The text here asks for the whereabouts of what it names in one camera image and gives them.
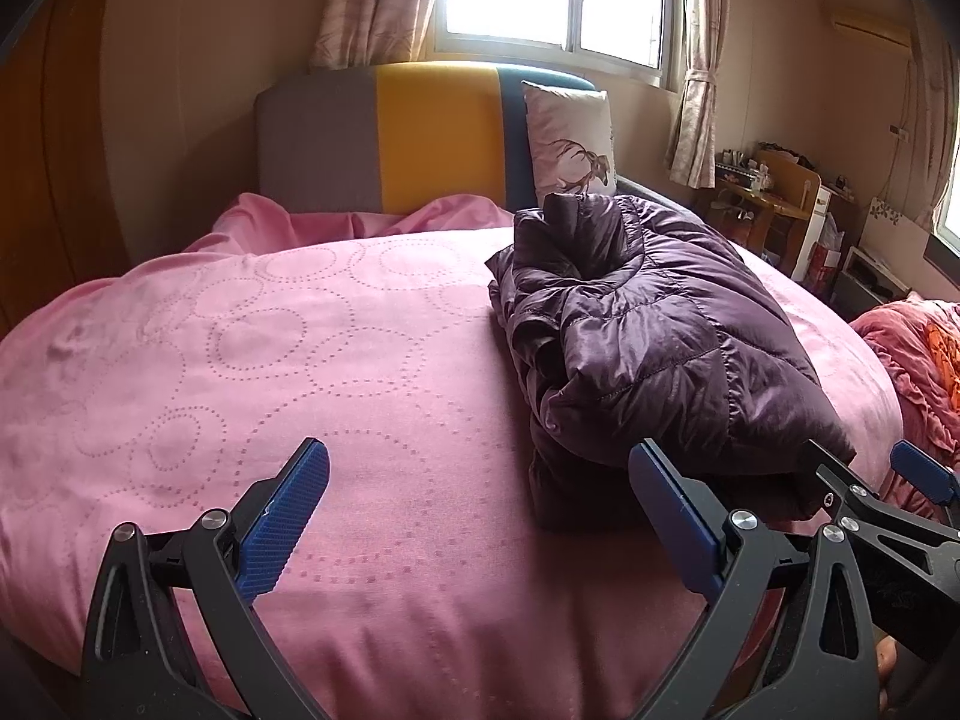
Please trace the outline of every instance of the curtain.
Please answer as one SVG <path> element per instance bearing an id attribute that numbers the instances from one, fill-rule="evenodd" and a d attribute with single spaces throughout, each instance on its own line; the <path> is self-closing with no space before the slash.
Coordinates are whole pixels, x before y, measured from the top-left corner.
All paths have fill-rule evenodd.
<path id="1" fill-rule="evenodd" d="M 311 67 L 410 62 L 419 55 L 434 0 L 328 0 Z"/>
<path id="2" fill-rule="evenodd" d="M 696 189 L 713 186 L 716 72 L 727 31 L 728 0 L 685 0 L 685 10 L 689 70 L 666 164 L 670 180 Z"/>
<path id="3" fill-rule="evenodd" d="M 894 210 L 930 230 L 934 215 L 947 194 L 956 153 L 958 99 L 957 57 L 943 30 L 921 0 L 911 0 L 915 17 L 913 65 L 915 79 L 910 100 L 912 149 L 896 169 L 906 173 L 905 191 Z"/>

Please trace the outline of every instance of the metal screw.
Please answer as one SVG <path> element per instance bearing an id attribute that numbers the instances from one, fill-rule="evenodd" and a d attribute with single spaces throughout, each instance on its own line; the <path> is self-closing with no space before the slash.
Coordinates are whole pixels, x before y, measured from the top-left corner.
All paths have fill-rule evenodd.
<path id="1" fill-rule="evenodd" d="M 741 531 L 752 531 L 757 526 L 757 518 L 750 512 L 744 512 L 743 509 L 731 514 L 730 522 L 733 522 Z"/>
<path id="2" fill-rule="evenodd" d="M 224 522 L 227 522 L 227 513 L 223 509 L 210 509 L 200 518 L 200 525 L 203 525 L 208 531 L 215 531 L 224 527 Z"/>
<path id="3" fill-rule="evenodd" d="M 836 525 L 824 525 L 824 538 L 827 538 L 827 541 L 839 544 L 846 536 Z"/>
<path id="4" fill-rule="evenodd" d="M 125 522 L 123 525 L 117 525 L 117 527 L 113 529 L 113 540 L 129 541 L 133 538 L 134 533 L 136 533 L 136 528 L 133 527 L 133 522 Z"/>

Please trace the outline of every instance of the curtain tieback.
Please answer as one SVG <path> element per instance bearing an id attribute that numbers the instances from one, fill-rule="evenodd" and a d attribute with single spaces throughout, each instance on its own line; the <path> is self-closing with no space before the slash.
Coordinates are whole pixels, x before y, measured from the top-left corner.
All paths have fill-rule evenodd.
<path id="1" fill-rule="evenodd" d="M 695 68 L 691 68 L 686 71 L 686 80 L 703 81 L 704 83 L 712 83 L 716 86 L 717 76 L 712 70 L 696 70 Z"/>

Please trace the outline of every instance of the dark purple down jacket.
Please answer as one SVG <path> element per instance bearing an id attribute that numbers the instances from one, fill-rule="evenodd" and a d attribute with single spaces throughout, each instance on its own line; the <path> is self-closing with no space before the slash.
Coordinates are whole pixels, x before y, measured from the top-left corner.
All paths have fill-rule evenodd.
<path id="1" fill-rule="evenodd" d="M 784 312 L 685 209 L 551 194 L 491 257 L 491 302 L 533 414 L 536 518 L 560 530 L 643 521 L 627 457 L 645 437 L 728 507 L 806 519 L 823 490 L 798 449 L 853 457 Z"/>

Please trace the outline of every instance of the multicolored headboard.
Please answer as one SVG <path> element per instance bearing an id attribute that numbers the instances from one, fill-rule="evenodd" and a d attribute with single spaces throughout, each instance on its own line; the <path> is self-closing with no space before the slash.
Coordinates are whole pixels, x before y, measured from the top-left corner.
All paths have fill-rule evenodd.
<path id="1" fill-rule="evenodd" d="M 314 71 L 256 100 L 260 192 L 302 211 L 410 213 L 446 194 L 536 207 L 520 81 L 577 76 L 486 62 Z"/>

